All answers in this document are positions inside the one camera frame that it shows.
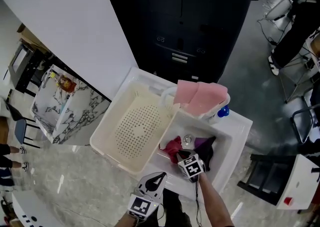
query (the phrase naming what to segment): sneaker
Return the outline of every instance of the sneaker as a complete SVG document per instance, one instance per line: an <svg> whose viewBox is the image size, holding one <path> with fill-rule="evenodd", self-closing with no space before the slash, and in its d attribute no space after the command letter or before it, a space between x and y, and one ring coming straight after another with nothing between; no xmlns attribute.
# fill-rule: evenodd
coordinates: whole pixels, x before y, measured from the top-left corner
<svg viewBox="0 0 320 227"><path fill-rule="evenodd" d="M24 162L24 163L23 163L23 167L22 167L22 169L24 170L24 172L27 172L27 171L28 171L28 168L29 168L29 163L28 163L28 162Z"/></svg>
<svg viewBox="0 0 320 227"><path fill-rule="evenodd" d="M21 153L21 154L26 154L26 153L27 153L27 150L26 150L25 147L22 147L22 146L21 146L19 150L20 150L20 153Z"/></svg>
<svg viewBox="0 0 320 227"><path fill-rule="evenodd" d="M269 61L270 69L271 69L273 75L278 76L279 75L279 69L276 68L276 66L274 65L274 61L272 60L271 55L268 57L268 61Z"/></svg>

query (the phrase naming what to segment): red cloth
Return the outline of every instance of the red cloth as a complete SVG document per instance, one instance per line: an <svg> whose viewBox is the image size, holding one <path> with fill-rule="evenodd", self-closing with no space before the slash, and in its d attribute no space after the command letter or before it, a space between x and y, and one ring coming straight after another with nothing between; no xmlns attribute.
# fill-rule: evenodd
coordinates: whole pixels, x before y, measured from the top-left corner
<svg viewBox="0 0 320 227"><path fill-rule="evenodd" d="M182 150L181 137L177 136L174 140L171 140L170 142L168 142L168 144L164 149L161 149L159 144L159 150L167 153L172 163L178 164L178 159L176 154L178 153L179 150Z"/></svg>

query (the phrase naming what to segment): black appliance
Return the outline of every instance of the black appliance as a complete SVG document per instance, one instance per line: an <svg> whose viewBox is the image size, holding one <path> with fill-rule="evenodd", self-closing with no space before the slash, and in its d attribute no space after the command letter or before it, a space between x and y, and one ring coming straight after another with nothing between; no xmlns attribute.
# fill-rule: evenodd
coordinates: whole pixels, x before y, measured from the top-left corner
<svg viewBox="0 0 320 227"><path fill-rule="evenodd" d="M111 0L138 66L175 83L218 82L250 2Z"/></svg>

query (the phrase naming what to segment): white wall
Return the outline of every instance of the white wall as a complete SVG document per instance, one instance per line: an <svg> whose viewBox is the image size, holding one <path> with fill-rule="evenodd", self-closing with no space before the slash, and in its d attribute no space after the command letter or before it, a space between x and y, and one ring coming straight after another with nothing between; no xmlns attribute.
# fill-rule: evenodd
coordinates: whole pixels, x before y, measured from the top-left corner
<svg viewBox="0 0 320 227"><path fill-rule="evenodd" d="M0 96L7 98L10 91L3 79L18 46L17 29L21 21L15 16L3 0L0 0Z"/></svg>
<svg viewBox="0 0 320 227"><path fill-rule="evenodd" d="M110 0L4 1L58 58L110 99L137 66Z"/></svg>

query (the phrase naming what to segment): white table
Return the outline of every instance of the white table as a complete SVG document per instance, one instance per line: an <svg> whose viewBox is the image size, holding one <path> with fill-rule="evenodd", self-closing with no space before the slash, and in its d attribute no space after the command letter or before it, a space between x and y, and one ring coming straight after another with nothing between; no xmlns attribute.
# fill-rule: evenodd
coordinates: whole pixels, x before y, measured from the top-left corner
<svg viewBox="0 0 320 227"><path fill-rule="evenodd" d="M296 156L289 180L276 205L277 209L304 210L309 207L319 184L319 173L311 173L312 168L318 166L301 154ZM291 205L284 203L287 197L293 198Z"/></svg>

